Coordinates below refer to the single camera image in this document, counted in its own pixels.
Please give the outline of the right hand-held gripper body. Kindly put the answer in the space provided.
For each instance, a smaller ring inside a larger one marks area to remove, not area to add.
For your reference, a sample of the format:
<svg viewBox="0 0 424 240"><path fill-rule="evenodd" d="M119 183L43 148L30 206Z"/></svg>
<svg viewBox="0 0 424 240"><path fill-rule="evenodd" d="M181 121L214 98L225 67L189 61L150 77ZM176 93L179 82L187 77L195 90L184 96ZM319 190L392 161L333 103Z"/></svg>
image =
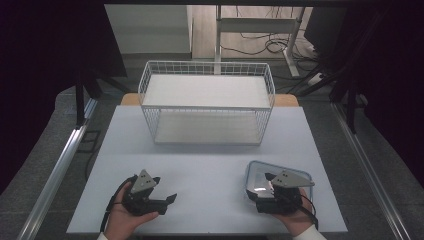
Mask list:
<svg viewBox="0 0 424 240"><path fill-rule="evenodd" d="M268 181L273 199L259 199L256 208L259 213L293 214L297 210L309 213L302 207L301 187L312 187L315 183L297 173L283 170L272 181Z"/></svg>

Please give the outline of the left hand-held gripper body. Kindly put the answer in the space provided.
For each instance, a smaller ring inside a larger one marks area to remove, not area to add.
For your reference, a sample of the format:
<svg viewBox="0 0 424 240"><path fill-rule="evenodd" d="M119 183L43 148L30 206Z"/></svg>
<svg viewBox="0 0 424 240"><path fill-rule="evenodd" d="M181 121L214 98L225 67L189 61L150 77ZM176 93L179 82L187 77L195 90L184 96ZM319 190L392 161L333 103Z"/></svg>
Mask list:
<svg viewBox="0 0 424 240"><path fill-rule="evenodd" d="M125 190L122 205L132 215L142 216L157 212L160 200L151 200L150 194L158 184L159 178L152 178L145 169L130 179L130 186Z"/></svg>

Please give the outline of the clear blue-rimmed food container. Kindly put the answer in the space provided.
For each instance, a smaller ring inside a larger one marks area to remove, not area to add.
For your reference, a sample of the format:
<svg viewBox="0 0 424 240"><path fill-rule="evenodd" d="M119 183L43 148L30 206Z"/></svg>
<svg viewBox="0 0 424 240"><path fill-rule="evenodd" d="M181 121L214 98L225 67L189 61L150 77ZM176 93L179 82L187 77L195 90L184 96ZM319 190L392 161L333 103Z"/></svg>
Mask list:
<svg viewBox="0 0 424 240"><path fill-rule="evenodd" d="M291 171L301 175L303 177L312 180L312 177L309 173L297 169L292 169L283 166L277 166L275 164L265 163L261 161L251 161L245 173L245 192L246 190L250 191L271 191L271 185L265 178L265 173L279 174L283 170ZM307 197L313 199L313 188L312 187L301 187L306 191Z"/></svg>

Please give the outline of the person's right hand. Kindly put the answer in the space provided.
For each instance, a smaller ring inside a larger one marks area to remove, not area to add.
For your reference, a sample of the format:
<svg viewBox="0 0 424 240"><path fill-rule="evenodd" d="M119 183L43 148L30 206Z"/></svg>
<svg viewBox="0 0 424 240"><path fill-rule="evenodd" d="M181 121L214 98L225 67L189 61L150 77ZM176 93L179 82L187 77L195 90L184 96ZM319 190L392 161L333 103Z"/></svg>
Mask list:
<svg viewBox="0 0 424 240"><path fill-rule="evenodd" d="M302 207L305 208L309 213L312 213L312 205L307 198L305 190L300 188L299 191L302 196ZM273 214L273 217L278 219L286 227L287 231L292 237L297 237L313 225L311 218L301 210L297 210L291 215Z"/></svg>

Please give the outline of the person's left hand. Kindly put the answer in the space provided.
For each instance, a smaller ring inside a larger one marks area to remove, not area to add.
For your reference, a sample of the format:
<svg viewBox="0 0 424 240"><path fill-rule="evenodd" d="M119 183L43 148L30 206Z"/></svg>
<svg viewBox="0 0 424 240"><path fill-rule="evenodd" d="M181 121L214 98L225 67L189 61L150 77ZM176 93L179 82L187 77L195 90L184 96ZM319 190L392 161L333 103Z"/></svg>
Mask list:
<svg viewBox="0 0 424 240"><path fill-rule="evenodd" d="M152 212L142 216L133 216L130 214L121 204L125 190L128 187L129 183L126 183L113 201L112 209L105 230L103 231L103 235L107 240L127 240L137 227L159 216L158 212Z"/></svg>

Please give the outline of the person's white right sleeve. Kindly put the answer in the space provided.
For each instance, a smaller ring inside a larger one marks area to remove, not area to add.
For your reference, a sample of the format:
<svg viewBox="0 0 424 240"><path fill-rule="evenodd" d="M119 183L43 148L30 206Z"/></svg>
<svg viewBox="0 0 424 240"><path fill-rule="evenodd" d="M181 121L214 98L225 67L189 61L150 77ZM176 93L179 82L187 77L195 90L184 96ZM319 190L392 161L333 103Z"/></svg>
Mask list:
<svg viewBox="0 0 424 240"><path fill-rule="evenodd" d="M327 240L314 225L293 237L293 240Z"/></svg>

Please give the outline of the wooden board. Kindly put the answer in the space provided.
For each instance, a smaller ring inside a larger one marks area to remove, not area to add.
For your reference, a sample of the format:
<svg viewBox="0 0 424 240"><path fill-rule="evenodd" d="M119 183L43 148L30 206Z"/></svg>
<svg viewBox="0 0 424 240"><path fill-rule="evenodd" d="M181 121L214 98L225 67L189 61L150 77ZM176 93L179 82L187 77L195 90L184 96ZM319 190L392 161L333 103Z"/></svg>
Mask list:
<svg viewBox="0 0 424 240"><path fill-rule="evenodd" d="M138 94L125 94L121 100L121 105L139 106ZM297 98L292 94L276 94L274 105L276 107L299 107Z"/></svg>

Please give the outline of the black metal stand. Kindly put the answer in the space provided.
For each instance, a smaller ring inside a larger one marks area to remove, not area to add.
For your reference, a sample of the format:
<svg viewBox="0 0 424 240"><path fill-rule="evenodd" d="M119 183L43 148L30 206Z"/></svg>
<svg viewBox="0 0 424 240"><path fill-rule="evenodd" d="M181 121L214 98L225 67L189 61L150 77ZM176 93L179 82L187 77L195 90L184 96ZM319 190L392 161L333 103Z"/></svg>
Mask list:
<svg viewBox="0 0 424 240"><path fill-rule="evenodd" d="M103 92L98 79L106 82L123 93L129 93L130 89L115 80L111 76L96 69L79 69L75 73L75 100L76 100L76 128L80 129L88 119L88 110L85 108L84 92L91 99L98 99Z"/></svg>
<svg viewBox="0 0 424 240"><path fill-rule="evenodd" d="M352 33L352 37L344 42L344 46L338 51L322 60L313 70L313 73L325 71L324 78L316 84L296 93L297 97L307 96L319 89L335 83L328 98L331 103L340 103L347 97L345 107L345 124L355 134L355 109L357 107L356 97L358 94L359 78L355 76L358 71L360 58L364 55L366 47L378 25L383 19L381 10L373 10L365 16L365 19Z"/></svg>

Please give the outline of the white power strip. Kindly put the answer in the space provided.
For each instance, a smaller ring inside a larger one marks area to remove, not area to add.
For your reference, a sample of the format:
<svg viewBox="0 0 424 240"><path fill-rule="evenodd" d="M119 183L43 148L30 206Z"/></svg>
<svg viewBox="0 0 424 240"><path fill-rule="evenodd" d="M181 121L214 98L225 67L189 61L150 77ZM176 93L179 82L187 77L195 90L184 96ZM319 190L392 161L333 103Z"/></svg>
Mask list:
<svg viewBox="0 0 424 240"><path fill-rule="evenodd" d="M320 82L324 77L325 75L323 73L317 73L308 81L308 85L309 86L315 85L316 83Z"/></svg>

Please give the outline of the white cabinet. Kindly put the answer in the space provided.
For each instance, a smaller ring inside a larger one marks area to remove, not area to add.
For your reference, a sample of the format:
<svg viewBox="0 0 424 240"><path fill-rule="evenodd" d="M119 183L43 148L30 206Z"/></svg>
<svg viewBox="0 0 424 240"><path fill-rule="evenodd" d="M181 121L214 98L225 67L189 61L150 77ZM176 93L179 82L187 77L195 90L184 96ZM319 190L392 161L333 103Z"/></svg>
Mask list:
<svg viewBox="0 0 424 240"><path fill-rule="evenodd" d="M192 48L190 5L106 4L122 54L188 54Z"/></svg>

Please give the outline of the dark curtain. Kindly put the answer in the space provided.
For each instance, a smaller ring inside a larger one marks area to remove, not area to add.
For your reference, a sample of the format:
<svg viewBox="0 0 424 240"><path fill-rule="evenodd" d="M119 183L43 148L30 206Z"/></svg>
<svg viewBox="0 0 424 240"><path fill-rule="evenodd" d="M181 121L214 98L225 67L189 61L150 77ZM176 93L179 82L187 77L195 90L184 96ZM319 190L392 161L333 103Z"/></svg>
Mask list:
<svg viewBox="0 0 424 240"><path fill-rule="evenodd" d="M106 0L0 0L0 194L77 81L124 77Z"/></svg>
<svg viewBox="0 0 424 240"><path fill-rule="evenodd" d="M367 29L377 11L381 21L330 97L341 98L355 81L356 92L368 100L366 116L424 187L424 0L350 9L342 38Z"/></svg>

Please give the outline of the silver metal rail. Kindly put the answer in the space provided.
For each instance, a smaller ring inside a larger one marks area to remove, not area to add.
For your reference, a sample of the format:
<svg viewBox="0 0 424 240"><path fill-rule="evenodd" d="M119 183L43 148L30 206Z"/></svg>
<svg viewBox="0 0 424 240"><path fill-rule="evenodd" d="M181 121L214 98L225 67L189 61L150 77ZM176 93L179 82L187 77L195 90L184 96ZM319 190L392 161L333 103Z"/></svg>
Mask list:
<svg viewBox="0 0 424 240"><path fill-rule="evenodd" d="M70 134L51 174L49 175L37 201L26 219L17 240L34 240L48 213L48 210L59 190L72 159L88 128L88 123L98 104L97 100L90 98L83 110L82 124Z"/></svg>
<svg viewBox="0 0 424 240"><path fill-rule="evenodd" d="M364 173L364 176L376 198L376 201L386 218L386 221L396 238L396 240L413 240L413 234L408 230L405 221L401 217L393 200L387 193L380 181L376 171L374 170L368 155L366 154L357 135L349 128L347 124L347 116L343 111L343 107L339 103L330 104L338 122L346 136L346 139L353 150L356 159Z"/></svg>

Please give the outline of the white metal desk frame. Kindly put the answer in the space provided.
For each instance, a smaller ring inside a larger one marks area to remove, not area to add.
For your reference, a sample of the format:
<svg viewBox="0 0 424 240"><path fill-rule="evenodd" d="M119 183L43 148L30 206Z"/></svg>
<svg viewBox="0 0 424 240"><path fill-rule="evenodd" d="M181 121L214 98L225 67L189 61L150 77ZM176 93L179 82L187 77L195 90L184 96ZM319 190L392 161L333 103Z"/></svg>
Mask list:
<svg viewBox="0 0 424 240"><path fill-rule="evenodd" d="M216 6L216 42L214 61L221 61L221 34L222 33L268 33L288 34L287 46L283 48L284 59L291 76L298 78L300 73L293 59L293 48L302 24L306 8L301 7L295 18L223 18L222 6Z"/></svg>

